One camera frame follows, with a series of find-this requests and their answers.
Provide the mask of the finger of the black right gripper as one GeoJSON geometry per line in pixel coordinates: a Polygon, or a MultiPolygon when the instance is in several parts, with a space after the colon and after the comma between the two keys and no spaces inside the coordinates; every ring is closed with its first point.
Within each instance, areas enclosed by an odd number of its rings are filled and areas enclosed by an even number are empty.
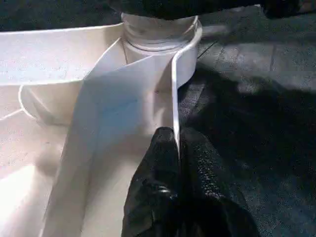
{"type": "Polygon", "coordinates": [[[259,3],[259,0],[110,0],[108,6],[131,15],[175,20],[259,3]]]}

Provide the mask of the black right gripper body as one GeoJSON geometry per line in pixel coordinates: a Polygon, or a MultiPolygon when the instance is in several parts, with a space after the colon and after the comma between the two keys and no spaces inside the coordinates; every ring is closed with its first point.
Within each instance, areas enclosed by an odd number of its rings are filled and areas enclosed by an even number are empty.
{"type": "Polygon", "coordinates": [[[263,0],[262,12],[269,19],[288,18],[298,15],[305,0],[263,0]]]}

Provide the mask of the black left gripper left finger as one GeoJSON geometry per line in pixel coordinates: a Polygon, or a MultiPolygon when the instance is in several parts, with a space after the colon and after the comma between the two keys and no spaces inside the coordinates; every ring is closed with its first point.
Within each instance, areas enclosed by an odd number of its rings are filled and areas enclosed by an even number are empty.
{"type": "Polygon", "coordinates": [[[121,236],[177,236],[181,225],[181,189],[174,132],[170,127],[160,127],[131,179],[121,236]]]}

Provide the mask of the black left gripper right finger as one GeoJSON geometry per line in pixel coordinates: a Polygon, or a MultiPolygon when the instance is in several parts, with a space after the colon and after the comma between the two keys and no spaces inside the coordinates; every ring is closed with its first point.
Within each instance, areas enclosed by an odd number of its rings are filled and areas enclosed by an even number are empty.
{"type": "Polygon", "coordinates": [[[193,128],[182,129],[180,140],[187,236],[259,236],[242,193],[210,140],[193,128]]]}

